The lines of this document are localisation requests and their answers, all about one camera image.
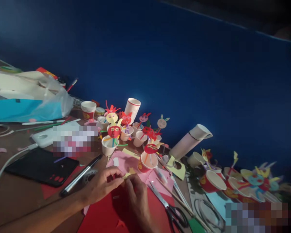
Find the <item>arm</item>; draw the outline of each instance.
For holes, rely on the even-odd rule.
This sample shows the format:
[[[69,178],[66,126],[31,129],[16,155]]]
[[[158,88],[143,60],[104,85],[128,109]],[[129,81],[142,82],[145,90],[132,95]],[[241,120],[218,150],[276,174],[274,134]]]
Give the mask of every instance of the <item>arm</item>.
[[[140,180],[137,174],[133,174],[126,179],[125,187],[129,195],[131,208],[143,232],[160,233],[151,217],[146,184]]]
[[[107,178],[114,174],[119,178],[108,183]],[[73,193],[25,217],[1,226],[0,233],[51,232],[63,221],[83,209],[85,206],[103,199],[124,181],[122,178],[123,176],[124,174],[113,166],[98,172],[90,183],[79,192]]]

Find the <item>black marker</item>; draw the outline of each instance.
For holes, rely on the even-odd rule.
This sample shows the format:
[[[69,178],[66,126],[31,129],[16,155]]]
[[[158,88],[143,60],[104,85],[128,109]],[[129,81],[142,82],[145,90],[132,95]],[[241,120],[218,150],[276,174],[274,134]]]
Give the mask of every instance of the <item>black marker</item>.
[[[98,155],[95,159],[93,159],[86,168],[83,169],[83,171],[76,177],[73,179],[73,181],[70,182],[70,184],[67,185],[67,187],[65,189],[63,189],[60,192],[60,196],[65,197],[69,194],[69,191],[77,184],[77,182],[82,179],[82,177],[85,175],[86,172],[88,172],[88,170],[90,170],[95,163],[97,163],[100,159],[102,158],[102,155]]]

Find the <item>plastic bag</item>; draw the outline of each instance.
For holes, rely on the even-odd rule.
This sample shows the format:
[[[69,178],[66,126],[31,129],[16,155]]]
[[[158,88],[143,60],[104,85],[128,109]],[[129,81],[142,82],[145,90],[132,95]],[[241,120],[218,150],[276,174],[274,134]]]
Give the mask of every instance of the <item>plastic bag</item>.
[[[41,86],[27,78],[0,72],[0,90],[32,97],[0,100],[0,122],[56,120],[67,116],[73,108],[73,98],[51,76]]]

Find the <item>light blue paper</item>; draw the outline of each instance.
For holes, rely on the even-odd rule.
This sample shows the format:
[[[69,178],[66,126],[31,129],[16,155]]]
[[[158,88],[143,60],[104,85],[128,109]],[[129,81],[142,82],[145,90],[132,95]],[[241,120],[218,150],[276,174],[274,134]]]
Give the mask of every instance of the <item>light blue paper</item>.
[[[0,100],[0,122],[50,121],[62,118],[60,102],[42,100],[6,99]]]
[[[225,221],[225,204],[233,203],[233,201],[231,199],[224,200],[218,193],[206,193],[206,195]]]

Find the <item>human hand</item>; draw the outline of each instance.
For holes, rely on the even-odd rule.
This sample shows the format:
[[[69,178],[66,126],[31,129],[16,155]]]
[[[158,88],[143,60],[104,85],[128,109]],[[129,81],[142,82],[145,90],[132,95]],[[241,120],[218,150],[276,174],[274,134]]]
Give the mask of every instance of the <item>human hand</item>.
[[[115,175],[116,178],[108,182],[108,177]],[[103,199],[112,190],[123,183],[125,174],[115,166],[110,166],[95,174],[93,179],[83,188],[86,205],[94,204]]]
[[[142,227],[150,226],[152,220],[146,184],[140,180],[137,174],[132,174],[126,179],[125,187],[129,196],[130,206],[139,224]]]

